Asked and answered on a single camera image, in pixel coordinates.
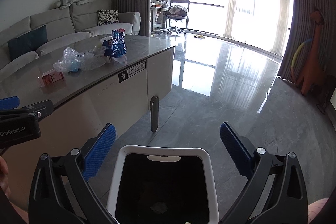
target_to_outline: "sofa cushion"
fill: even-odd
[[[98,10],[98,26],[119,22],[118,10]]]
[[[85,38],[91,37],[91,33],[89,32],[76,32],[76,33],[70,33],[67,35],[64,35],[62,37],[58,37],[56,39],[53,39],[46,44],[43,44],[41,47],[39,47],[36,52],[39,56],[43,56],[45,54],[48,54],[58,48],[68,46],[72,43],[75,43],[77,41],[83,40]]]
[[[117,29],[125,29],[125,34],[132,33],[133,24],[130,23],[111,23],[107,25],[95,26],[84,30],[84,32],[90,32],[93,37],[101,34],[111,34],[112,31]]]
[[[26,52],[25,54],[19,56],[0,70],[0,81],[38,58],[39,56],[36,52]]]
[[[97,11],[107,9],[109,9],[109,3],[106,0],[97,0],[82,5],[73,3],[70,6],[70,15],[76,32],[97,26]]]
[[[139,12],[119,13],[119,21],[133,24],[132,34],[139,35],[141,17]]]
[[[46,25],[43,25],[36,30],[25,33],[20,37],[13,38],[7,42],[10,59],[11,61],[13,61],[14,59],[27,52],[35,51],[38,47],[42,46],[47,42],[48,39]]]
[[[75,32],[69,8],[53,9],[30,16],[30,25],[32,30],[47,25],[47,37],[49,41]]]
[[[0,69],[11,61],[7,42],[30,31],[30,20],[26,17],[0,32]]]

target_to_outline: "countertop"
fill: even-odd
[[[93,49],[105,36],[107,35],[90,37],[66,47],[71,47],[77,52],[85,52]],[[57,108],[72,97],[121,72],[126,67],[174,47],[170,40],[137,35],[126,35],[125,44],[127,53],[118,59],[119,62],[113,61],[90,71],[79,70],[76,73],[64,73],[64,79],[41,88],[37,77],[53,69],[53,63],[61,58],[66,47],[57,49],[34,60],[0,82],[0,98],[18,96],[20,107],[50,99],[54,107]]]
[[[151,6],[151,9],[169,10],[169,8],[163,8],[163,7],[157,7],[157,6]]]

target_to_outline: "crumpled plastic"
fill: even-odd
[[[97,55],[102,54],[104,49],[96,49]],[[53,64],[57,72],[76,72],[81,70],[93,70],[101,67],[106,63],[102,56],[95,56],[95,50],[88,52],[76,52],[74,49],[67,47],[60,60]]]
[[[118,29],[112,32],[112,36],[101,39],[102,46],[106,47],[104,56],[119,58],[126,53],[125,30]]]
[[[126,53],[126,45],[124,42],[125,30],[118,29],[112,32],[112,36],[104,37],[88,52],[76,52],[68,47],[64,50],[60,60],[53,64],[57,72],[76,72],[81,70],[93,70],[101,67],[105,63],[117,60]],[[118,63],[127,62],[124,56]]]

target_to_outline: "human hand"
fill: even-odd
[[[0,156],[0,187],[5,193],[6,197],[9,198],[11,190],[8,186],[8,166],[5,160]]]
[[[329,198],[323,198],[308,205],[308,224],[315,218],[315,216],[322,210]]]

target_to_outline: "dark teal pillow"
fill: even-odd
[[[47,42],[47,25],[13,38],[7,42],[10,60],[13,61],[27,52],[36,51]]]

